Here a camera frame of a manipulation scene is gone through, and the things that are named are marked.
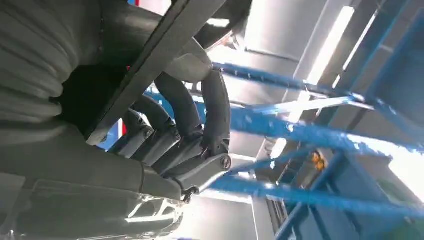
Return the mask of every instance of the bolt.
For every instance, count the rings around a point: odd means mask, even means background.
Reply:
[[[147,130],[147,131],[144,132],[143,136],[144,136],[144,138],[148,138],[151,134],[152,134],[152,131]]]
[[[221,167],[224,170],[228,170],[231,167],[231,158],[228,155],[224,155],[221,157]]]

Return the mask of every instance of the blue steel beam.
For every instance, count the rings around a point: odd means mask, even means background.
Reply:
[[[397,205],[385,202],[349,199],[318,191],[307,191],[289,185],[275,185],[237,176],[224,176],[215,181],[211,189],[223,192],[247,194],[253,197],[274,197],[289,202],[322,206],[347,212],[378,216],[403,216],[424,219],[424,207]]]
[[[409,0],[386,0],[378,9],[372,26],[363,38],[349,65],[341,76],[338,91],[351,89],[367,69],[379,50],[379,46],[392,31]],[[320,125],[328,125],[336,114],[337,107],[324,109],[317,118]]]
[[[321,185],[327,180],[328,176],[333,173],[337,165],[340,163],[340,161],[343,159],[343,154],[341,152],[338,152],[334,155],[332,160],[329,162],[329,165],[324,171],[319,175],[319,177],[315,180],[315,182],[310,187],[311,191],[314,191],[321,187]],[[305,205],[303,203],[298,203],[293,211],[291,211],[288,218],[282,223],[281,227],[275,234],[275,239],[280,240],[283,239],[283,237],[287,235],[287,232],[290,231],[293,221],[298,217],[299,213],[301,212],[302,208],[304,208]]]
[[[290,101],[290,102],[283,102],[283,103],[274,104],[274,105],[254,106],[252,109],[255,113],[272,115],[272,114],[290,113],[293,111],[323,109],[323,108],[337,107],[342,105],[351,105],[351,106],[356,106],[356,107],[360,107],[360,108],[364,108],[368,110],[374,110],[373,106],[370,106],[362,102],[358,102],[358,100],[352,96],[341,96],[341,97],[333,97],[333,98],[326,98],[326,99],[316,99],[316,100],[310,100],[310,101]]]
[[[171,105],[163,96],[153,92],[146,92],[145,94],[162,103],[169,115],[173,116]],[[205,123],[205,105],[201,102],[196,102],[196,106],[200,119]],[[256,113],[247,108],[231,108],[231,130],[312,143],[317,147],[345,150],[360,155],[383,156],[392,159],[420,158],[424,160],[424,148],[422,146],[397,144],[312,124],[289,122],[273,116]]]
[[[353,97],[360,102],[365,100],[365,98],[360,94],[333,89],[329,85],[314,85],[306,83],[304,80],[293,79],[291,77],[263,72],[253,68],[237,66],[230,63],[214,62],[213,68],[217,71],[236,78],[269,85],[272,87],[304,91],[315,97]]]

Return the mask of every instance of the ceiling light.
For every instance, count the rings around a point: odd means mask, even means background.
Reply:
[[[230,24],[230,20],[222,18],[211,18],[206,23],[217,28],[226,28],[228,24]]]
[[[309,73],[309,76],[306,79],[306,83],[316,85],[321,79],[324,70],[330,62],[331,57],[333,56],[334,51],[336,50],[337,45],[342,39],[343,33],[345,32],[346,27],[348,26],[351,18],[355,12],[355,9],[351,6],[344,6],[340,14],[338,15],[334,25],[325,40],[324,45],[322,46],[318,57],[313,64],[312,70]],[[307,92],[301,92],[299,98],[297,99],[300,102],[309,101],[310,95]],[[292,111],[288,116],[288,121],[297,123],[302,116],[303,111]],[[287,141],[284,138],[279,138],[272,149],[271,158],[278,158],[286,147]]]

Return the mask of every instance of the blue metal frame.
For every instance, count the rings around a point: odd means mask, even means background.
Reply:
[[[424,219],[423,206],[404,206],[384,202],[349,199],[318,191],[296,189],[289,185],[276,185],[242,179],[237,176],[223,176],[215,181],[210,188],[217,191],[248,194],[254,197],[274,197],[289,202],[322,206],[360,214],[409,216]]]
[[[411,124],[406,119],[402,118],[390,106],[385,104],[379,99],[375,99],[372,94],[367,94],[366,97],[356,93],[348,92],[355,82],[355,80],[362,74],[367,64],[374,57],[378,46],[386,38],[387,34],[391,31],[391,27],[398,18],[399,14],[403,11],[407,0],[387,0],[383,5],[383,11],[377,16],[373,26],[364,38],[359,47],[358,53],[351,60],[346,72],[343,75],[343,83],[337,86],[337,89],[332,89],[330,86],[312,85],[305,83],[302,80],[296,80],[289,77],[279,76],[267,72],[261,72],[255,69],[236,66],[233,64],[214,63],[213,68],[221,71],[227,75],[242,78],[256,83],[272,85],[285,89],[292,89],[297,91],[304,91],[317,99],[308,102],[289,102],[277,105],[262,105],[262,106],[246,106],[246,107],[231,107],[231,130],[255,134],[260,136],[268,136],[274,138],[285,138],[307,143],[313,147],[302,148],[299,151],[289,153],[276,159],[265,159],[252,164],[243,165],[232,169],[224,176],[219,178],[210,187],[225,192],[233,192],[239,194],[248,194],[255,197],[272,197],[277,199],[284,199],[289,202],[297,202],[290,213],[288,219],[283,223],[280,230],[276,233],[276,238],[287,238],[291,234],[295,221],[299,220],[299,215],[303,211],[309,209],[309,213],[315,220],[315,224],[319,228],[324,229],[323,218],[324,215],[319,213],[322,207],[329,209],[343,210],[346,212],[348,219],[353,223],[360,222],[358,215],[378,215],[390,217],[386,222],[387,225],[393,226],[400,221],[403,217],[424,218],[424,207],[422,205],[400,205],[392,204],[389,201],[376,201],[385,200],[386,196],[376,188],[377,184],[369,180],[367,173],[360,170],[360,166],[354,160],[344,160],[346,158],[344,153],[353,153],[359,155],[372,155],[380,157],[394,158],[420,158],[424,161],[424,147],[421,145],[406,145],[400,143],[393,143],[383,139],[377,139],[367,136],[361,136],[351,133],[342,132],[335,129],[321,127],[313,124],[306,124],[302,122],[294,123],[283,119],[278,119],[272,115],[277,113],[286,113],[292,110],[309,110],[317,108],[328,108],[340,105],[352,105],[368,110],[379,110],[385,116],[396,115],[402,121],[400,123],[404,127],[412,129],[411,134],[421,135],[424,131],[418,126]],[[170,116],[173,116],[171,105],[166,99],[159,94],[157,89],[151,87],[146,93],[147,96],[152,97],[168,111]],[[206,106],[201,97],[194,98],[197,106],[199,116],[203,123],[206,121]],[[323,111],[320,121],[327,123],[326,120],[335,112],[334,108]],[[252,179],[243,179],[238,176],[239,172],[249,172],[258,168],[268,168],[270,163],[275,161],[285,163],[293,158],[308,155],[317,147],[330,148],[337,153],[329,166],[319,175],[314,181],[310,190],[296,189],[285,184],[271,184],[265,182],[258,182]],[[355,169],[355,174],[358,178],[365,179],[364,187],[370,189],[374,194],[375,200],[356,199],[353,197],[341,197],[332,193],[337,193],[337,188],[334,192],[317,191],[322,190],[323,185],[326,186],[329,176],[336,172],[336,166],[340,163],[350,163],[351,167]],[[330,238],[330,232],[323,231],[323,236]]]
[[[392,31],[393,25],[404,11],[408,2],[409,0],[386,0],[382,4],[372,26],[359,45],[357,53],[342,74],[340,83],[336,86],[337,90],[349,90],[354,86],[368,64],[374,59],[379,46]],[[321,125],[328,125],[336,111],[336,107],[323,109],[316,122]]]
[[[169,115],[173,116],[172,107],[163,96],[151,92],[151,89],[150,92],[145,94],[162,103]],[[199,116],[204,123],[206,120],[206,106],[202,102],[195,103]],[[302,122],[289,122],[254,112],[248,108],[231,108],[231,129],[254,135],[306,142],[317,147],[345,150],[360,155],[389,158],[424,157],[424,148],[422,146],[393,143]]]
[[[343,105],[356,106],[368,110],[374,110],[374,107],[358,100],[353,96],[341,96],[325,99],[315,99],[310,101],[290,101],[274,105],[255,106],[253,111],[265,115],[290,113],[292,111],[306,111],[312,109],[322,109],[337,107]]]

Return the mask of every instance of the metal bracket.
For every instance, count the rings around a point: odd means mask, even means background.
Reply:
[[[228,154],[219,154],[207,159],[196,156],[169,170],[165,177],[175,180],[183,191],[195,188],[196,192],[202,192],[225,174],[231,163]]]

